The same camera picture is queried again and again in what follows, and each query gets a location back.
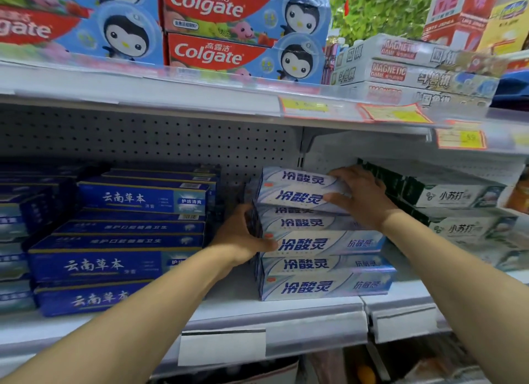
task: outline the red tassel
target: red tassel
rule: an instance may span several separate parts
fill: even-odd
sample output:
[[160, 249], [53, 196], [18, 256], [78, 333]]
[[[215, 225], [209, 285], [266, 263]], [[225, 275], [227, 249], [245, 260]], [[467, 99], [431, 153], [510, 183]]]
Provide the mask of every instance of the red tassel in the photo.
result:
[[349, 0], [346, 0], [346, 4], [343, 6], [343, 15], [347, 16], [349, 14]]

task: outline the stack of game boxes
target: stack of game boxes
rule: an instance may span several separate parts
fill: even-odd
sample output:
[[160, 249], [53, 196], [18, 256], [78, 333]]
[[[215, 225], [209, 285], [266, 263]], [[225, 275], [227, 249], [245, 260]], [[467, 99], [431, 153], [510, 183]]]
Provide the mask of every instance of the stack of game boxes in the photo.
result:
[[320, 84], [329, 0], [163, 1], [171, 66]]
[[331, 85], [361, 102], [487, 107], [506, 66], [482, 53], [377, 34], [338, 55]]
[[74, 212], [84, 171], [0, 164], [0, 314], [35, 308], [27, 250]]
[[416, 160], [359, 163], [385, 183], [399, 208], [435, 233], [501, 270], [529, 267], [529, 240], [512, 231], [518, 216], [497, 207], [505, 185]]
[[29, 249], [42, 313], [104, 310], [202, 249], [219, 180], [216, 167], [151, 165], [80, 181], [85, 208]]
[[102, 57], [163, 65], [160, 10], [159, 0], [0, 0], [0, 44], [24, 59], [67, 63], [79, 53], [106, 68]]
[[382, 233], [362, 227], [323, 194], [348, 194], [335, 177], [265, 167], [245, 195], [256, 236], [277, 241], [255, 258], [261, 300], [385, 294], [395, 273], [381, 256]]

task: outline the person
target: person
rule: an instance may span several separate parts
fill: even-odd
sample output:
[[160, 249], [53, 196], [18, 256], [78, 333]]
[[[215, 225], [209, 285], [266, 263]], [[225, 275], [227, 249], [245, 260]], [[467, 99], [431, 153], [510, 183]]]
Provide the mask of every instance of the person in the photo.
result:
[[[360, 167], [330, 173], [352, 197], [326, 194], [408, 257], [440, 311], [493, 383], [529, 381], [529, 288], [459, 249], [399, 210], [384, 184]], [[202, 301], [233, 267], [273, 240], [248, 233], [239, 205], [211, 245], [46, 348], [0, 384], [145, 383]]]

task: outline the blank white label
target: blank white label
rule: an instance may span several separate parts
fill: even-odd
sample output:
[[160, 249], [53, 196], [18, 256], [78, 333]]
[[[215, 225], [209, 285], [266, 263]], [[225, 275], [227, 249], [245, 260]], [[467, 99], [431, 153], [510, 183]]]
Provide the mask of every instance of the blank white label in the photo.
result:
[[265, 329], [185, 331], [180, 341], [179, 366], [242, 363], [266, 357]]

